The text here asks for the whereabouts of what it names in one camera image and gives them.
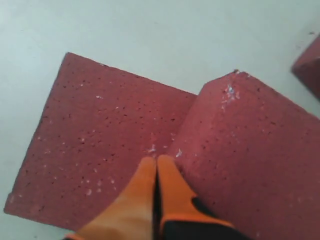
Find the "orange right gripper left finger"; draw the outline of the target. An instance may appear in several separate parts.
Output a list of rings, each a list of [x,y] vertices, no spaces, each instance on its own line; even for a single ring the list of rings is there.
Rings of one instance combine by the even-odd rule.
[[[89,223],[66,240],[151,240],[156,160],[142,158],[125,189]]]

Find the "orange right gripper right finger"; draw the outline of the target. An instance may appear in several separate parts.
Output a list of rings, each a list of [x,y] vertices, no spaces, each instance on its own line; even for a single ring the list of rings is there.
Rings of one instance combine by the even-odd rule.
[[[162,240],[249,239],[200,201],[184,180],[173,157],[158,157],[157,176],[161,202],[159,234]]]

